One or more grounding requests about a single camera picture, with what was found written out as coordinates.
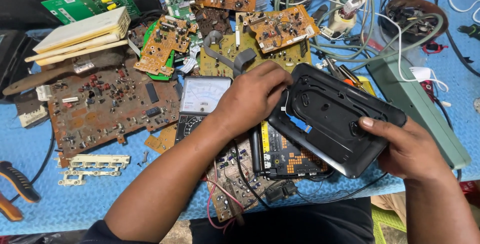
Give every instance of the hand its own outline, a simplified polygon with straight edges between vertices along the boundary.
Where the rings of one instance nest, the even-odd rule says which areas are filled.
[[[290,73],[268,60],[237,76],[208,118],[219,119],[218,124],[233,139],[267,118],[292,83]]]
[[[390,141],[378,157],[382,170],[402,179],[418,181],[452,174],[434,139],[410,117],[403,128],[367,117],[361,117],[358,124],[365,131]]]

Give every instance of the black pants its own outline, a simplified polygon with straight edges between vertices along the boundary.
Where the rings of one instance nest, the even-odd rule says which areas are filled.
[[[370,198],[274,208],[243,215],[244,226],[215,229],[207,218],[190,221],[193,244],[373,244]]]

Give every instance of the wooden brush handle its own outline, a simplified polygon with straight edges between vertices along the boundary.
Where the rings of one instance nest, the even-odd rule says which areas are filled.
[[[2,91],[2,93],[3,95],[20,93],[24,90],[41,86],[45,82],[59,75],[63,75],[65,73],[74,73],[74,72],[75,72],[74,67],[72,64],[70,64],[57,69],[49,69],[43,72],[35,73],[33,75],[25,77],[20,81],[16,81],[13,84],[9,85]]]

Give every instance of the gray ribbon cable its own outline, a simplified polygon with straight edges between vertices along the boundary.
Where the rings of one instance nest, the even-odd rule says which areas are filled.
[[[222,33],[220,33],[217,30],[210,31],[207,37],[203,40],[203,49],[205,50],[205,54],[207,54],[210,57],[213,57],[214,59],[218,58],[218,60],[221,63],[225,64],[228,68],[232,69],[233,78],[246,73],[246,71],[243,69],[243,65],[255,59],[255,57],[257,57],[257,54],[255,54],[255,51],[252,48],[248,48],[244,51],[241,51],[232,62],[230,59],[210,49],[210,45],[212,43],[218,44],[222,40],[223,40]]]

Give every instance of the blue foam mat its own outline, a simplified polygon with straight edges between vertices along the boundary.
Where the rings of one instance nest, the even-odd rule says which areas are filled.
[[[462,0],[453,0],[458,3],[459,8],[466,9],[474,0],[468,0],[463,3]],[[327,3],[324,0],[313,0],[309,13],[315,11],[321,4]],[[450,31],[456,41],[460,51],[465,56],[470,56],[473,67],[480,71],[480,52],[478,50],[480,41],[470,39],[466,34],[456,31],[460,25],[470,26],[473,23],[471,12],[458,13],[449,7],[447,0],[440,0],[439,4],[447,13],[450,20]],[[354,28],[352,33],[358,33],[360,27]],[[449,45],[447,37],[442,35],[436,40],[439,44]],[[313,55],[313,63],[319,63],[318,57]],[[348,67],[354,67],[353,63],[345,63]],[[447,48],[440,54],[427,57],[427,67],[434,69],[438,79],[445,82],[449,87],[448,93],[439,92],[440,100],[452,103],[452,107],[446,108],[455,133],[460,142],[468,150],[472,157],[472,163],[463,169],[464,180],[480,179],[480,115],[473,108],[473,100],[480,97],[480,78],[472,75],[459,62],[454,52]],[[365,69],[357,73],[369,77]],[[377,94],[380,94],[378,88],[373,84]],[[11,161],[17,169],[22,171],[29,179],[37,173],[42,163],[47,148],[49,146],[51,135],[50,121],[30,130],[20,127],[20,122],[15,118],[16,109],[14,105],[0,106],[0,138],[2,138],[1,159]],[[35,189],[39,192],[42,199],[39,203],[30,204],[22,198],[19,198],[14,204],[24,215],[21,222],[8,222],[0,217],[0,235],[33,234],[42,232],[56,232],[67,230],[87,229],[94,221],[103,218],[113,201],[117,196],[135,179],[135,177],[144,169],[138,167],[137,162],[143,158],[143,152],[149,151],[149,161],[153,161],[158,153],[148,149],[144,141],[149,136],[149,132],[142,130],[138,133],[127,135],[127,143],[118,144],[111,141],[102,148],[93,151],[93,154],[117,154],[130,155],[131,162],[126,169],[121,170],[122,175],[118,177],[87,176],[86,185],[83,186],[59,186],[57,182],[63,175],[59,174],[61,168],[56,167],[56,161],[51,159],[47,164],[45,171],[35,183]],[[336,174],[332,179],[323,183],[321,190],[313,195],[306,196],[310,201],[324,202],[333,198],[345,196],[354,192],[372,180],[381,176],[382,172],[378,169],[376,163],[373,163],[359,179],[346,179]],[[310,194],[318,190],[320,183],[302,180],[297,183],[298,190],[303,194]],[[358,193],[355,197],[365,197],[403,191],[404,186],[401,179],[387,175],[378,183],[368,189]],[[0,191],[6,198],[12,198],[16,195],[11,184],[0,178]],[[207,216],[206,201],[208,198],[207,185],[200,183],[191,196],[186,209],[180,215],[180,219],[197,219]],[[272,204],[273,207],[302,204],[304,201],[299,196],[291,196],[286,200],[280,200]],[[259,205],[252,211],[261,211],[264,208]]]

